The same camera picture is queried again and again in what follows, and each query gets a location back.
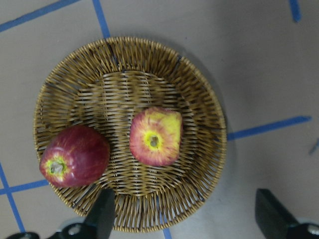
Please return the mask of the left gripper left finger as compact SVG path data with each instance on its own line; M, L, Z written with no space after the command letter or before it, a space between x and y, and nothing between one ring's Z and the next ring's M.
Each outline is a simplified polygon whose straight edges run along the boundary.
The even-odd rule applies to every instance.
M115 192L103 189L87 214L84 224L92 239L108 239L115 220Z

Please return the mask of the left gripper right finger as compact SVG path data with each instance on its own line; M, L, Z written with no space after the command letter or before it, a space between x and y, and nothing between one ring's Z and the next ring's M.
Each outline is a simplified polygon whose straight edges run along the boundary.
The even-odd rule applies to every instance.
M255 221L267 239L301 239L301 224L268 189L257 189Z

